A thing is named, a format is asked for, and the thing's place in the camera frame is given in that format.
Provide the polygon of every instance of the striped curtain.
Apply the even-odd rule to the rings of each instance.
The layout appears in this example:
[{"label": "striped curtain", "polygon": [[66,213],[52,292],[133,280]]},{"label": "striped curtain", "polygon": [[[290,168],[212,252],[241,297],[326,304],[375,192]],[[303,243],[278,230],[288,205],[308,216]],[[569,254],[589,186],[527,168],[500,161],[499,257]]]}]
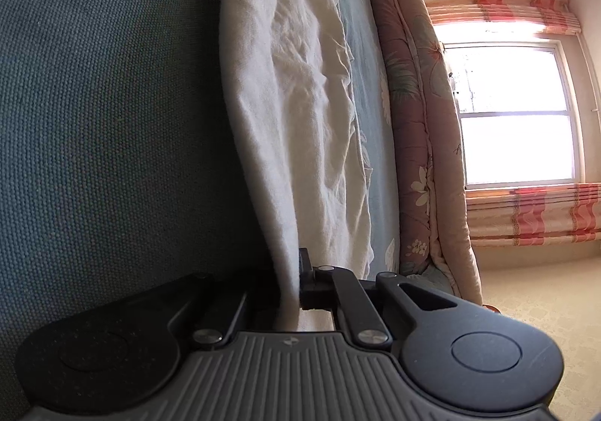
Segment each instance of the striped curtain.
[{"label": "striped curtain", "polygon": [[577,35],[567,0],[425,0],[432,24],[528,23],[538,33]]},{"label": "striped curtain", "polygon": [[473,246],[580,243],[601,239],[601,184],[467,191]]}]

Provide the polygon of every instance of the blue bed sheet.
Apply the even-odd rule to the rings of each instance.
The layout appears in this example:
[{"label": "blue bed sheet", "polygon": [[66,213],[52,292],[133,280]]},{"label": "blue bed sheet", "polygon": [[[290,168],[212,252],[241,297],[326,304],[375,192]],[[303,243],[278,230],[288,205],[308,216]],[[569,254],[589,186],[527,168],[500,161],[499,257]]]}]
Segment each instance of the blue bed sheet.
[{"label": "blue bed sheet", "polygon": [[373,169],[369,209],[374,277],[387,265],[399,263],[399,194],[388,83],[370,0],[340,0],[339,9],[353,55],[350,68],[362,150]]}]

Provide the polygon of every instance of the wrinkled white fabric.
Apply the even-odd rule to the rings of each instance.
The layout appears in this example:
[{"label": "wrinkled white fabric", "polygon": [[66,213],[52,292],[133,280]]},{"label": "wrinkled white fabric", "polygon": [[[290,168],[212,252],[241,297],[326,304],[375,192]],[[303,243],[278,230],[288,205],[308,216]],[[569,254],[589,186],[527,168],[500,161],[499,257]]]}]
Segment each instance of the wrinkled white fabric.
[{"label": "wrinkled white fabric", "polygon": [[367,185],[338,0],[222,0],[223,92],[282,292],[280,326],[299,321],[298,248],[314,265],[373,258]]}]

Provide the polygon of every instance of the brown blanket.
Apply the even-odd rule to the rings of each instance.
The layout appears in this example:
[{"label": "brown blanket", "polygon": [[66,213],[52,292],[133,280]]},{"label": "brown blanket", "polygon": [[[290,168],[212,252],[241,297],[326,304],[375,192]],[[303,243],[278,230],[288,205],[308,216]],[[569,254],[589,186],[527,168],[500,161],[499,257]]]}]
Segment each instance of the brown blanket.
[{"label": "brown blanket", "polygon": [[482,303],[465,206],[461,132],[423,0],[371,0],[387,68],[400,205],[400,268],[428,257],[456,295]]}]

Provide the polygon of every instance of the teal woven fabric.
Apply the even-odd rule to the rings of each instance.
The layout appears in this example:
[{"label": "teal woven fabric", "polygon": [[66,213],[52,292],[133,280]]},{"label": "teal woven fabric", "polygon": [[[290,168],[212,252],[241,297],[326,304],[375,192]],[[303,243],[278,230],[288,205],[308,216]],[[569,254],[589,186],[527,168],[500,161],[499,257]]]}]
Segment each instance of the teal woven fabric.
[{"label": "teal woven fabric", "polygon": [[0,419],[32,330],[268,264],[222,99],[218,0],[0,0]]}]

